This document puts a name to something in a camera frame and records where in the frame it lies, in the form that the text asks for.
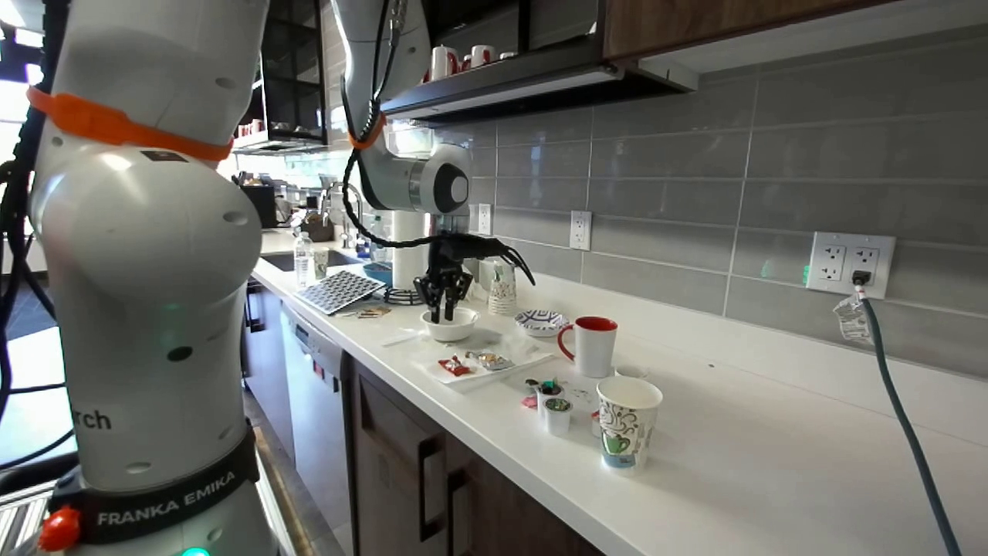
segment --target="franka emika robot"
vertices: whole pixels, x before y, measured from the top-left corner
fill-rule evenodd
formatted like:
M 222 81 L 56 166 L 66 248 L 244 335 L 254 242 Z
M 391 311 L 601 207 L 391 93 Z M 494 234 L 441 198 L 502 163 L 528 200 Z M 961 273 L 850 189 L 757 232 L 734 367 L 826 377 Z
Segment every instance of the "franka emika robot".
M 30 546 L 66 556 L 271 556 L 240 402 L 244 281 L 259 219 L 214 163 L 255 77 L 269 0 L 74 0 L 30 219 L 49 263 L 81 467 Z M 391 156 L 376 101 L 427 71 L 418 0 L 332 0 L 349 45 L 352 166 L 378 210 L 465 204 L 456 150 Z M 431 234 L 418 281 L 431 319 L 465 292 L 492 237 Z

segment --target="gray backsplash tile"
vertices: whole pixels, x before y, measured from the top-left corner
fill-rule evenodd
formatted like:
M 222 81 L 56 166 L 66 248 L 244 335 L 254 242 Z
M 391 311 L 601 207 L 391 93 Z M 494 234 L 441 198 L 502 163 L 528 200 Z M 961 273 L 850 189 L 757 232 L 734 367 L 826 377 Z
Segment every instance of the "gray backsplash tile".
M 741 224 L 988 248 L 988 189 L 950 183 L 752 179 L 744 189 Z
M 619 252 L 670 266 L 729 273 L 730 227 L 600 216 L 591 252 Z
M 591 176 L 741 176 L 746 132 L 600 136 Z
M 589 179 L 589 210 L 607 216 L 734 221 L 741 179 Z
M 757 130 L 751 176 L 988 179 L 988 115 Z
M 813 232 L 896 234 L 890 352 L 984 375 L 984 45 L 961 32 L 464 128 L 471 204 L 536 273 L 829 344 L 839 295 L 803 290 Z
M 498 179 L 498 207 L 587 210 L 587 179 Z
M 584 283 L 673 302 L 698 311 L 718 311 L 724 274 L 584 252 Z

